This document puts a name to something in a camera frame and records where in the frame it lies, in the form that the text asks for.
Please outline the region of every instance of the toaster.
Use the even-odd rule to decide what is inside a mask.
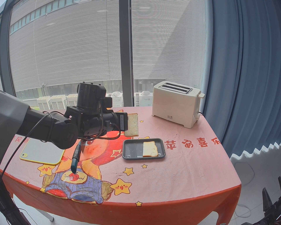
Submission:
[[[162,81],[153,87],[152,116],[192,128],[200,118],[200,100],[204,96],[198,88]]]

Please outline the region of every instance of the red tablecloth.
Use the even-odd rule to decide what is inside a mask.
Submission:
[[[87,223],[195,225],[216,211],[217,225],[228,224],[241,182],[205,118],[201,116],[188,129],[151,116],[151,107],[123,110],[139,115],[139,137],[134,138],[163,140],[164,158],[123,159],[127,138],[122,134],[117,140],[89,143],[73,175],[70,163],[75,146],[65,151],[57,166],[20,160],[22,146],[3,178],[7,189],[27,205]],[[18,137],[11,142],[1,169],[19,144]]]

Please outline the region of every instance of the white floor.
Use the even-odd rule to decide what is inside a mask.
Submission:
[[[262,189],[266,187],[272,203],[281,196],[278,177],[281,176],[281,145],[270,145],[248,154],[243,152],[241,156],[232,155],[230,158],[240,180],[242,182],[241,195],[235,213],[229,225],[241,225],[244,222],[255,223],[263,218]],[[88,223],[70,220],[64,217],[53,215],[51,222],[36,209],[25,205],[16,196],[14,201],[31,225],[87,225]],[[215,225],[218,218],[216,212],[211,212],[198,225]],[[0,224],[8,224],[5,217],[0,213]]]

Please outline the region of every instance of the slice of bread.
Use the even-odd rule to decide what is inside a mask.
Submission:
[[[143,157],[156,157],[158,156],[157,146],[154,141],[145,141],[143,143]]]
[[[125,137],[136,137],[139,135],[139,117],[137,113],[128,114],[128,130],[124,131]]]

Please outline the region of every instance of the blue curtain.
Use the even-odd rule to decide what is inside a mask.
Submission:
[[[281,1],[213,0],[204,114],[227,154],[281,142]]]

